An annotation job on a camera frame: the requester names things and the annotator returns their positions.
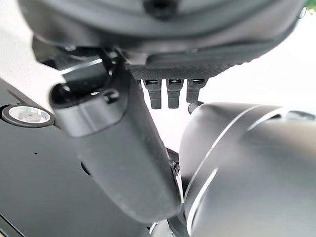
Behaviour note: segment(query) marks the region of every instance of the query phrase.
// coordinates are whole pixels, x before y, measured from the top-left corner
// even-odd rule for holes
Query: black plastic housing
[[[146,11],[148,2],[155,0],[19,0],[39,40],[114,48],[134,78],[145,80],[208,79],[258,58],[292,32],[305,3],[159,0],[178,3],[171,18],[160,20]]]
[[[269,105],[199,106],[179,160],[188,233],[313,236],[315,115]]]
[[[56,117],[111,200],[143,223],[175,216],[181,200],[172,162],[131,74],[121,68],[103,92],[71,102],[59,91],[50,94]]]

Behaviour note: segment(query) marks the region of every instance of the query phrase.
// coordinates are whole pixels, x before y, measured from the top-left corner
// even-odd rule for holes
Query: black plastic bracket
[[[187,84],[187,102],[198,101],[199,90],[205,87],[208,79],[189,79]]]
[[[177,164],[170,162],[143,91],[123,62],[98,94],[73,96],[59,84],[50,104],[81,162],[124,213],[143,223],[178,214]]]
[[[113,73],[112,59],[99,48],[55,47],[36,37],[32,47],[37,61],[57,69],[73,94],[97,91]]]
[[[180,171],[179,154],[169,148],[167,148],[167,152],[170,159],[170,166],[173,168],[173,173],[175,176],[178,176]]]
[[[188,106],[188,112],[189,114],[192,114],[193,111],[195,109],[197,109],[200,105],[204,104],[204,102],[201,102],[201,101],[196,101],[194,103],[191,103],[189,106]]]
[[[168,105],[170,109],[179,107],[180,91],[183,87],[183,80],[171,79],[166,80],[168,90]]]
[[[148,90],[152,109],[161,109],[161,80],[144,80],[144,85]]]

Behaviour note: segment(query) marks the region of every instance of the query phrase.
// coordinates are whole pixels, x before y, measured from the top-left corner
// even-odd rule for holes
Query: white background
[[[316,16],[305,16],[293,34],[268,54],[211,78],[201,90],[199,100],[281,104],[313,109],[316,103],[315,26]],[[0,0],[0,78],[50,109],[47,92],[63,79],[54,69],[34,60],[31,37],[17,3]],[[180,108],[168,109],[166,88],[163,85],[163,109],[151,110],[165,145],[176,151],[179,150],[181,134],[190,119],[185,97],[186,91],[183,89]]]

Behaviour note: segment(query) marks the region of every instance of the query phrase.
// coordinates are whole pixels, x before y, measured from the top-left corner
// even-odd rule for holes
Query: black clip
[[[143,80],[149,92],[152,109],[161,109],[161,80]]]
[[[168,90],[168,105],[170,109],[177,109],[179,107],[180,91],[183,87],[183,80],[170,79],[166,80]]]
[[[189,79],[187,85],[187,102],[194,103],[198,101],[199,90],[205,87],[208,79]]]

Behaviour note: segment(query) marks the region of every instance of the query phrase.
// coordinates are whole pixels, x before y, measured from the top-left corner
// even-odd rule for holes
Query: black plastic part
[[[189,111],[189,114],[192,114],[193,111],[199,107],[200,105],[204,104],[204,102],[201,102],[201,101],[197,101],[195,103],[191,103],[189,106],[188,106],[188,111]]]
[[[148,90],[152,109],[161,109],[161,80],[144,80]]]
[[[193,174],[185,194],[191,236],[314,235],[316,123],[300,115],[268,105],[198,108],[180,148],[181,175]]]
[[[180,91],[183,87],[183,80],[171,79],[166,80],[168,90],[168,106],[170,109],[179,107]]]
[[[14,108],[14,107],[20,107],[20,106],[27,106],[27,105],[10,105],[10,106],[7,106],[5,108],[2,109],[2,112],[1,112],[1,118],[12,124],[12,125],[15,125],[15,126],[19,126],[19,127],[28,127],[28,128],[40,128],[40,127],[48,127],[48,126],[53,126],[54,123],[55,123],[55,115],[53,115],[52,113],[44,110],[44,109],[40,109],[40,110],[43,110],[45,111],[46,113],[49,114],[50,116],[50,119],[47,121],[47,122],[43,122],[43,123],[29,123],[29,122],[23,122],[23,121],[20,121],[20,120],[17,120],[15,118],[13,118],[10,114],[9,114],[9,110]]]
[[[187,83],[187,102],[194,103],[198,101],[199,90],[205,87],[208,79],[191,79]]]
[[[179,166],[179,154],[169,148],[167,148],[167,152],[169,155],[169,159],[171,162],[171,166],[173,167],[173,173],[175,176],[178,176],[179,171],[180,171],[180,166]]]
[[[51,96],[51,106],[95,182],[123,212],[143,223],[175,216],[179,188],[142,90],[123,65],[113,82],[107,89],[119,99],[111,104],[98,94],[69,108],[55,107]]]
[[[187,51],[271,40],[298,18],[304,2],[181,1],[177,17],[164,22],[148,15],[142,0],[19,0],[27,23],[42,41],[60,46],[118,46],[126,51],[156,53],[163,49],[166,52],[166,48]],[[262,29],[258,31],[257,25],[263,25]]]
[[[33,37],[33,52],[40,63],[60,71],[73,94],[94,92],[106,83],[109,68],[107,57],[99,48],[75,48],[51,46]]]

